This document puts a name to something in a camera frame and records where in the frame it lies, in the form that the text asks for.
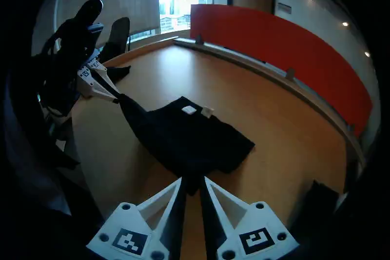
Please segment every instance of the black chair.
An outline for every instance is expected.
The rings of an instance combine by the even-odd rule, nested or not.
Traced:
[[[100,53],[100,63],[104,63],[126,51],[127,39],[130,35],[130,19],[122,17],[116,20],[112,27],[110,37]]]

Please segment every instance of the black cloth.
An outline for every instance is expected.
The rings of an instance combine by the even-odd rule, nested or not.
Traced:
[[[127,67],[108,67],[107,68],[107,76],[110,80],[115,84],[121,79],[123,79],[130,72],[131,66]]]
[[[139,141],[168,170],[188,179],[190,195],[202,176],[216,169],[235,170],[254,147],[232,126],[203,116],[202,107],[185,97],[150,112],[124,94],[118,99]],[[196,109],[192,115],[182,111],[188,105]]]
[[[299,214],[289,229],[294,239],[304,244],[331,220],[338,193],[324,184],[313,181],[301,203]]]

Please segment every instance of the conference table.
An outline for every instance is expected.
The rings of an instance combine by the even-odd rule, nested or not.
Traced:
[[[208,178],[252,203],[265,201],[289,227],[317,180],[338,193],[346,175],[344,137],[318,111],[278,84],[210,54],[177,45],[143,49],[115,65],[131,65],[120,92],[146,110],[185,96],[255,143],[232,173]],[[177,177],[139,143],[118,104],[79,100],[73,131],[86,183],[108,218],[120,202],[139,204]],[[205,259],[199,192],[187,196],[181,258]]]

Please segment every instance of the black t-shirt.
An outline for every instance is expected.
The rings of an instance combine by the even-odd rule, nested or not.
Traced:
[[[232,126],[202,115],[202,107],[185,97],[150,112],[126,95],[120,95],[119,104],[145,148],[175,175],[187,177],[190,195],[202,176],[216,169],[235,170],[254,147]],[[185,113],[182,108],[186,106],[196,112]]]

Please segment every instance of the robotic arm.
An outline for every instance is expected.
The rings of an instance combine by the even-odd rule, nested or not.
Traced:
[[[140,205],[121,203],[87,247],[108,260],[180,259],[184,185],[179,178]],[[200,199],[207,260],[278,259],[298,246],[265,202],[247,204],[207,177]],[[150,221],[164,206],[158,223]]]
[[[41,58],[41,104],[56,117],[65,117],[82,94],[114,100],[118,89],[107,76],[107,69],[97,61],[95,48],[103,24],[93,24],[101,13],[101,0],[87,1],[72,19],[65,21],[45,43]],[[54,54],[56,40],[61,48]]]

